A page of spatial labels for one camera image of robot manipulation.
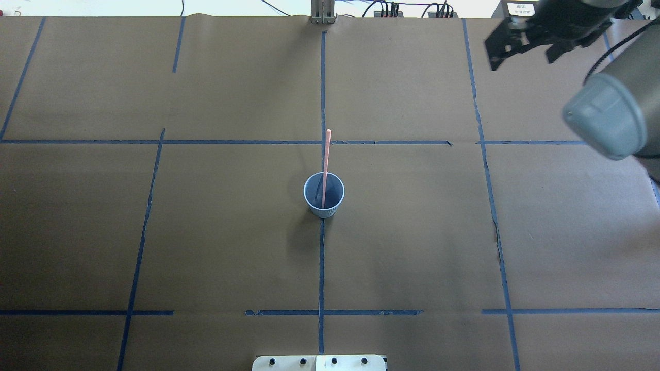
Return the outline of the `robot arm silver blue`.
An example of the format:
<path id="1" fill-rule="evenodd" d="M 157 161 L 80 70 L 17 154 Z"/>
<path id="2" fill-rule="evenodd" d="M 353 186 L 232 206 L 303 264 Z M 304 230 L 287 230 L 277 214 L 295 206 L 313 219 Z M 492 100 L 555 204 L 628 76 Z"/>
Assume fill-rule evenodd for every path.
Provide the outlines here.
<path id="1" fill-rule="evenodd" d="M 540 1 L 530 16 L 505 17 L 485 39 L 491 70 L 505 59 L 547 45 L 554 63 L 576 47 L 589 47 L 630 14 L 637 1 Z M 658 19 L 653 19 L 592 65 L 580 91 L 563 107 L 563 120 L 611 160 L 636 158 L 659 181 Z"/>

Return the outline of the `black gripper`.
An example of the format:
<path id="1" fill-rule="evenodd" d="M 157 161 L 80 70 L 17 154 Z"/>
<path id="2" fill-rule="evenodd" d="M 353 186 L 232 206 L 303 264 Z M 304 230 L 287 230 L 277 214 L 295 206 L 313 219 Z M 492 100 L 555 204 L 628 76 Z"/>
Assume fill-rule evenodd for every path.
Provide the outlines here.
<path id="1" fill-rule="evenodd" d="M 542 44 L 590 45 L 613 19 L 624 19 L 639 5 L 639 1 L 540 1 L 532 17 L 504 18 L 486 38 L 490 70 Z"/>

